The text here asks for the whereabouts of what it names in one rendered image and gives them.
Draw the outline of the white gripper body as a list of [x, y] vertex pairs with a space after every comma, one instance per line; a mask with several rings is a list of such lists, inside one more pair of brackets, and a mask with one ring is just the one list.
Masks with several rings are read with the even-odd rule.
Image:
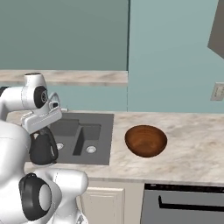
[[57, 122], [61, 117], [60, 107], [53, 108], [46, 115], [36, 115], [34, 112], [29, 112], [21, 117], [21, 125], [29, 134], [32, 134], [51, 123]]

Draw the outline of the black kettle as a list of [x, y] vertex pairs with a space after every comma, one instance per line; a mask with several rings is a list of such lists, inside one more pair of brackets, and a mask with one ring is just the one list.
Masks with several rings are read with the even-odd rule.
[[59, 152], [53, 136], [48, 127], [44, 127], [32, 134], [30, 160], [35, 165], [49, 165], [57, 162]]

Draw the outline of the dark grey double sink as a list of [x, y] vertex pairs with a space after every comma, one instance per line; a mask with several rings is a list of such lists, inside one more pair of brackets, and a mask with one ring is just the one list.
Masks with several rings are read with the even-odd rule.
[[109, 165], [113, 114], [64, 113], [49, 125], [58, 164]]

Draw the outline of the brown wooden bowl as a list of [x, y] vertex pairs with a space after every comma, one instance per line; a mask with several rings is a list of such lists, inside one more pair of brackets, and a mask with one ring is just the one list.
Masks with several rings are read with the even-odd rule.
[[167, 136], [159, 128], [150, 125], [137, 125], [124, 136], [128, 149], [142, 158], [152, 158], [160, 154], [167, 145]]

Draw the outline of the silver tap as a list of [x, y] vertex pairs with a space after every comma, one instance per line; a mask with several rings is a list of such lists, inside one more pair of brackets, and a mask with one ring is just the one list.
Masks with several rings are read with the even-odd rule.
[[49, 109], [59, 108], [62, 112], [68, 111], [68, 108], [61, 107], [60, 98], [56, 92], [51, 93], [50, 96], [48, 97], [48, 100], [49, 100], [48, 102]]

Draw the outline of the cream cupboard door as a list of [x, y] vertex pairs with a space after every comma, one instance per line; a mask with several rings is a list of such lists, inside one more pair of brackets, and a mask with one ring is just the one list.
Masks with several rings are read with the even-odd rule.
[[81, 196], [88, 224], [124, 224], [125, 190], [120, 187], [89, 187]]

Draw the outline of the grey dishwasher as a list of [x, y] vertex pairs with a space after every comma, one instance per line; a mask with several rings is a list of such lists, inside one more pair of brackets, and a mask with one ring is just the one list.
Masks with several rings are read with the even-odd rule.
[[224, 187], [145, 184], [140, 224], [224, 224]]

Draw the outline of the grey extractor hood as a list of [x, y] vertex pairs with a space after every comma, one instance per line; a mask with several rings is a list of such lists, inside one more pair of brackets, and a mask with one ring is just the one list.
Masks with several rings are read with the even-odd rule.
[[207, 47], [224, 59], [224, 0], [219, 0]]

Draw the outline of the marble wall shelf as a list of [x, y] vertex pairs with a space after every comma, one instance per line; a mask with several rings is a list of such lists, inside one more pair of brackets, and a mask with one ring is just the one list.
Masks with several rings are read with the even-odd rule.
[[0, 70], [0, 82], [20, 85], [25, 74], [41, 73], [48, 85], [62, 86], [127, 86], [127, 71], [85, 70]]

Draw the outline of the grey wall socket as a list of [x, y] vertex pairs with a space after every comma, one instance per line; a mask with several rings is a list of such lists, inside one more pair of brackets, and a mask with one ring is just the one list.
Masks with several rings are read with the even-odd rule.
[[211, 100], [222, 101], [223, 99], [224, 99], [224, 82], [215, 82]]

